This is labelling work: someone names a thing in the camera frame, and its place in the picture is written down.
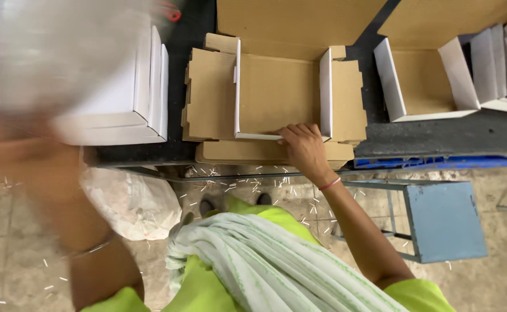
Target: cardboard box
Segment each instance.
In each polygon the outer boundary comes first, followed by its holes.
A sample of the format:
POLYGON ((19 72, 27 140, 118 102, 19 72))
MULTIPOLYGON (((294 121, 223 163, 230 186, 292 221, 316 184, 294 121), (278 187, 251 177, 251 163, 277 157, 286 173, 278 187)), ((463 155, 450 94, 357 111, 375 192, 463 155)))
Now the cardboard box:
MULTIPOLYGON (((326 157, 333 169, 339 169, 354 158, 353 147, 349 144, 326 142, 326 157)), ((196 149, 199 163, 236 165, 290 165, 284 146, 271 140, 223 140, 203 142, 196 149)))
POLYGON ((148 24, 131 60, 54 123, 74 145, 166 142, 167 95, 168 53, 148 24))
POLYGON ((487 28, 471 40, 473 82, 483 108, 507 112, 507 26, 487 28))
POLYGON ((341 61, 346 57, 344 46, 355 43, 384 3, 218 1, 218 31, 234 37, 208 34, 205 46, 212 53, 192 52, 187 78, 189 103, 182 120, 185 139, 229 139, 225 127, 232 124, 232 138, 275 140, 279 138, 274 135, 276 130, 297 123, 319 124, 327 139, 336 132, 339 135, 335 139, 340 142, 366 139, 367 117, 357 61, 341 61), (209 67, 219 72, 209 75, 209 67), (220 84, 214 87, 216 83, 205 81, 202 75, 224 84, 224 95, 220 95, 220 84), (229 87, 234 82, 232 93, 229 87), (348 98, 351 88, 356 88, 353 92, 357 95, 348 98), (232 96, 234 106, 230 108, 232 96), (218 112, 224 106, 221 114, 225 117, 208 118, 208 113, 197 112, 205 112, 211 104, 218 112), (333 113, 337 106, 347 113, 333 113), (218 125, 215 131, 212 124, 218 125), (207 134, 200 129, 208 129, 207 134))
POLYGON ((375 59, 391 122, 457 118, 480 109, 458 35, 507 22, 507 0, 403 0, 375 59))

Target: bracelet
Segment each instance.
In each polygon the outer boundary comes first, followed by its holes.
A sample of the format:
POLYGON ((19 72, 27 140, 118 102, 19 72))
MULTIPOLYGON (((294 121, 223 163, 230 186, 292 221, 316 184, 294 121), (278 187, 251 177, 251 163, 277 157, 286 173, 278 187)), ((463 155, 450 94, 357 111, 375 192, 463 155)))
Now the bracelet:
POLYGON ((336 181, 334 181, 334 182, 330 183, 330 184, 329 184, 329 185, 327 185, 326 187, 319 188, 319 190, 324 190, 324 189, 327 189, 327 188, 329 188, 329 187, 333 186, 334 184, 338 183, 338 182, 339 182, 339 181, 341 181, 341 180, 342 180, 342 178, 338 177, 338 179, 336 179, 336 181))
POLYGON ((105 238, 105 240, 103 241, 103 243, 101 243, 101 244, 99 244, 99 245, 97 245, 95 247, 92 247, 92 248, 90 248, 88 250, 84 250, 83 252, 71 252, 69 254, 69 257, 71 259, 77 259, 77 258, 85 257, 85 256, 89 255, 92 252, 97 252, 101 248, 109 245, 113 241, 113 239, 115 238, 115 236, 116 236, 115 231, 111 230, 111 233, 109 233, 109 235, 107 235, 107 238, 105 238))

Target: plastic bag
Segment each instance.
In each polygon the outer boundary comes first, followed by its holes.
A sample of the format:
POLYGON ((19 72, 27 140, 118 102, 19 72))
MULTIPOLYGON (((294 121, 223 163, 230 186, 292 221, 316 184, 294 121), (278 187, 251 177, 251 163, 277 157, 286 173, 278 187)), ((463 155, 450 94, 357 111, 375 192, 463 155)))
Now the plastic bag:
POLYGON ((134 51, 148 5, 0 0, 0 112, 77 104, 134 51))
POLYGON ((179 200, 165 180, 89 168, 81 184, 113 230, 127 239, 165 239, 180 222, 179 200))

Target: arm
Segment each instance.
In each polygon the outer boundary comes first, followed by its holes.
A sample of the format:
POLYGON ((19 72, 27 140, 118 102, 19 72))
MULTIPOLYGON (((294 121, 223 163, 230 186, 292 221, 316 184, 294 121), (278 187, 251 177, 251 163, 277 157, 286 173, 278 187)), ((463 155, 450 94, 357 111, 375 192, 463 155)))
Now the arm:
MULTIPOLYGON (((47 120, 37 120, 37 131, 47 136, 47 120)), ((79 149, 54 140, 26 135, 0 125, 0 174, 22 182, 36 204, 38 216, 50 224, 68 252, 89 250, 111 235, 111 227, 80 189, 79 149)), ((144 300, 140 271, 118 237, 81 258, 69 260, 73 304, 79 311, 133 287, 144 300)))
MULTIPOLYGON (((317 125, 289 125, 278 131, 287 146, 290 163, 317 188, 338 179, 326 161, 326 153, 317 125)), ((323 190, 363 275, 377 287, 385 289, 414 275, 388 239, 373 223, 342 183, 323 190)))

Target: black table surface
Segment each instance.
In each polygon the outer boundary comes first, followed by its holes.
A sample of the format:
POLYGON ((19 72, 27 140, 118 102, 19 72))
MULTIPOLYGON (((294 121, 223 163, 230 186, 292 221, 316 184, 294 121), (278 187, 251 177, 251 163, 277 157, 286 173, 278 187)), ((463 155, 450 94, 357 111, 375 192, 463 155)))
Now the black table surface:
MULTIPOLYGON (((346 47, 347 60, 358 60, 363 73, 361 94, 368 121, 367 140, 355 148, 355 157, 507 155, 505 112, 482 109, 462 118, 389 122, 373 49, 383 39, 376 32, 399 1, 388 0, 354 46, 346 47)), ((180 126, 186 98, 185 69, 192 48, 202 48, 205 34, 215 31, 215 0, 188 0, 181 20, 165 42, 169 55, 168 141, 97 147, 98 166, 161 166, 194 162, 197 143, 183 142, 180 126)))

